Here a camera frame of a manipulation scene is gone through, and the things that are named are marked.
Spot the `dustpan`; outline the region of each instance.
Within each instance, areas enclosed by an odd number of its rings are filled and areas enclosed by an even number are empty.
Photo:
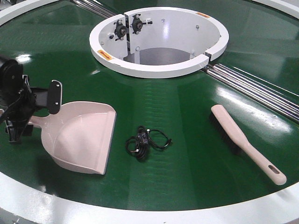
[[[61,167],[80,173],[105,174],[116,112],[110,105],[76,101],[59,113],[32,116],[42,129],[45,150]]]

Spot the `green conveyor belt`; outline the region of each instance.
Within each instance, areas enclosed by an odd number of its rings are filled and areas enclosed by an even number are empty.
[[[120,13],[172,6],[206,13],[228,29],[217,60],[249,72],[299,102],[299,22],[243,0],[103,1]],[[35,189],[69,200],[130,210],[193,210],[261,197],[299,180],[299,125],[214,80],[202,71],[171,79],[140,79],[97,62],[89,34],[103,18],[68,1],[21,15],[0,27],[0,53],[29,55],[24,73],[31,86],[63,83],[63,103],[95,101],[117,112],[105,175],[59,167],[44,150],[40,130],[10,145],[0,126],[0,172]],[[245,154],[233,155],[208,117],[223,104],[249,141],[288,181],[276,186]],[[37,115],[46,115],[41,111]],[[163,130],[173,139],[165,151],[151,148],[139,162],[125,151],[136,128]]]

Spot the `black mount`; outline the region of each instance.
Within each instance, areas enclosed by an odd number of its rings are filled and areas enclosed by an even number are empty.
[[[115,41],[123,40],[123,37],[127,34],[127,28],[122,24],[121,20],[118,20],[114,24],[116,24],[114,33],[118,37],[117,39],[115,39]]]
[[[30,87],[29,77],[23,75],[23,66],[16,60],[0,55],[0,106],[5,110],[0,124],[6,122],[10,143],[21,143],[21,136],[30,136],[28,122],[34,112],[47,108],[49,113],[60,110],[62,85],[52,80],[48,89]]]
[[[133,16],[133,21],[132,21],[132,29],[134,30],[133,34],[139,34],[139,32],[141,31],[143,25],[153,24],[153,21],[142,22],[140,20],[140,16],[141,16],[141,14],[136,14],[136,15]]]

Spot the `orange label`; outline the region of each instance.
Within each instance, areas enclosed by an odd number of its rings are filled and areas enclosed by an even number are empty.
[[[204,13],[197,12],[196,14],[197,14],[197,15],[201,15],[201,16],[206,17],[206,18],[210,18],[209,15],[206,15],[206,14],[204,14]]]
[[[101,54],[104,58],[106,58],[107,61],[112,59],[112,56],[103,50],[98,50],[98,53]]]

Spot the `cable bundle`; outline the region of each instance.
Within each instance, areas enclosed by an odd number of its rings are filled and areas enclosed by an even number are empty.
[[[163,146],[159,146],[156,142],[153,141],[153,139],[150,137],[151,132],[158,132],[161,135],[163,135],[166,138],[166,143]],[[162,131],[157,129],[146,129],[144,126],[139,126],[137,129],[137,135],[131,136],[126,141],[126,150],[129,154],[135,156],[137,159],[142,160],[146,157],[147,152],[149,150],[150,145],[154,148],[159,148],[161,150],[164,150],[169,144],[171,143],[171,140],[166,134],[164,134]],[[128,146],[130,143],[135,143],[134,150],[129,150]]]

